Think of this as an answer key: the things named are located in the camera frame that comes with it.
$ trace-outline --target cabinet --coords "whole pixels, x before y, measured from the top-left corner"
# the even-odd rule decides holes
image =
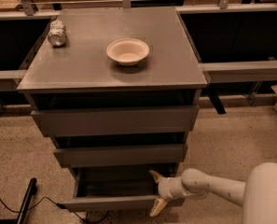
[[[62,168],[76,179],[70,211],[148,208],[148,172],[175,175],[206,81],[173,7],[63,10],[68,42],[45,40],[18,90]],[[144,40],[149,56],[121,67],[114,40]]]

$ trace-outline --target white bowl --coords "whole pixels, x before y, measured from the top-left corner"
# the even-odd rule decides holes
[[[114,41],[107,48],[107,55],[125,66],[138,64],[148,53],[149,47],[145,42],[132,38]]]

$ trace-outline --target cabinet top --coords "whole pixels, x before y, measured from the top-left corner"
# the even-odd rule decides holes
[[[63,10],[67,42],[47,39],[26,72],[19,91],[203,88],[206,80],[174,7]],[[120,38],[143,40],[146,59],[122,67],[106,55]]]

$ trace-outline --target silver can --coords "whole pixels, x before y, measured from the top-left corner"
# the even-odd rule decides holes
[[[66,41],[65,26],[62,21],[55,20],[50,24],[48,41],[54,47],[60,47],[65,44],[65,41]]]

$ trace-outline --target concrete floor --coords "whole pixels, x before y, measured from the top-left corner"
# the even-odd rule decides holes
[[[227,114],[218,115],[212,108],[201,109],[179,173],[194,167],[209,175],[245,180],[256,165],[277,162],[277,114],[272,105],[226,110]],[[51,141],[41,135],[30,116],[23,114],[18,109],[0,118],[0,197],[19,210],[29,180],[36,177],[38,192],[32,203],[44,196],[58,203],[70,199],[74,179],[56,162]],[[90,213],[90,221],[103,214]],[[166,208],[157,217],[148,215],[149,210],[114,211],[102,223],[240,224],[242,209],[210,194],[203,201],[186,200],[181,207]],[[0,204],[0,218],[15,216]],[[29,211],[27,223],[82,222],[75,214],[44,200]]]

